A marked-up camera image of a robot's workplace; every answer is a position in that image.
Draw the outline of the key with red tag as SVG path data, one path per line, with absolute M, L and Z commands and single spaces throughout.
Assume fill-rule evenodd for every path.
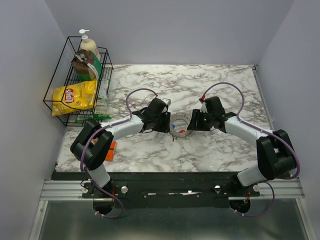
M 183 139 L 185 137 L 186 131 L 184 129 L 176 131 L 175 129 L 170 131 L 170 134 L 172 135 L 172 141 Z

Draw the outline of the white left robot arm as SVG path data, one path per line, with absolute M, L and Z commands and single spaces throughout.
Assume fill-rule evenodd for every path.
M 101 198 L 111 191 L 111 177 L 104 167 L 111 144 L 129 135 L 147 131 L 168 133 L 171 100 L 154 98 L 147 107 L 117 121 L 100 123 L 90 120 L 71 144 L 70 151 L 80 161 L 80 168 L 93 180 L 93 191 Z

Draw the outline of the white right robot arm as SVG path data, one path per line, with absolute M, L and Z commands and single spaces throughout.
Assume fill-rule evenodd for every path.
M 237 173 L 230 183 L 230 191 L 241 196 L 248 186 L 277 178 L 288 179 L 289 172 L 299 169 L 296 153 L 284 130 L 270 131 L 240 119 L 234 112 L 226 112 L 219 97 L 199 99 L 200 109 L 192 111 L 187 127 L 191 131 L 219 130 L 236 136 L 256 149 L 257 163 Z

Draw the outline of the green white packet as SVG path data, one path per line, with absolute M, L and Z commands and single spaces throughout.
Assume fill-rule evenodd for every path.
M 98 92 L 98 97 L 96 100 L 96 107 L 94 113 L 91 115 L 79 114 L 77 115 L 75 122 L 76 123 L 84 123 L 90 119 L 96 121 L 103 121 L 107 119 L 111 119 L 110 115 L 107 112 L 108 105 L 108 90 L 109 90 L 110 80 L 102 79 L 100 84 L 100 89 Z

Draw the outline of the orange razor package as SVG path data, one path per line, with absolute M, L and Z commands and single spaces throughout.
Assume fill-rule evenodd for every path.
M 117 143 L 115 141 L 113 141 L 111 143 L 110 148 L 109 148 L 109 150 L 107 152 L 107 155 L 105 157 L 105 161 L 108 161 L 108 162 L 112 162 L 113 161 L 116 145 L 117 145 Z

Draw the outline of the yellow Lays chips bag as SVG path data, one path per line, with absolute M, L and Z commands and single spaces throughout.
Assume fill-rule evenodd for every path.
M 52 116 L 60 116 L 95 106 L 96 79 L 62 86 L 53 90 Z

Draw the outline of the brown and green bag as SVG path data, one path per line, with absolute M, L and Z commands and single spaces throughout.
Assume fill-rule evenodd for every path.
M 77 79 L 81 82 L 100 79 L 102 65 L 90 50 L 78 50 L 73 56 L 71 65 L 77 73 Z

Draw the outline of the pump lotion bottle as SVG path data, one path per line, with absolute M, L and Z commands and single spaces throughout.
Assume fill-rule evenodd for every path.
M 100 61 L 101 55 L 99 53 L 96 42 L 94 40 L 90 39 L 87 36 L 86 32 L 89 32 L 89 30 L 86 30 L 86 29 L 79 30 L 79 34 L 81 35 L 80 49 L 93 52 L 95 54 L 95 56 L 97 57 L 97 59 Z

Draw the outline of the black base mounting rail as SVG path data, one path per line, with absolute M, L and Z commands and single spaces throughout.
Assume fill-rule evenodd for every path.
M 125 209 L 228 208 L 232 200 L 258 197 L 236 183 L 235 172 L 112 172 L 108 192 Z

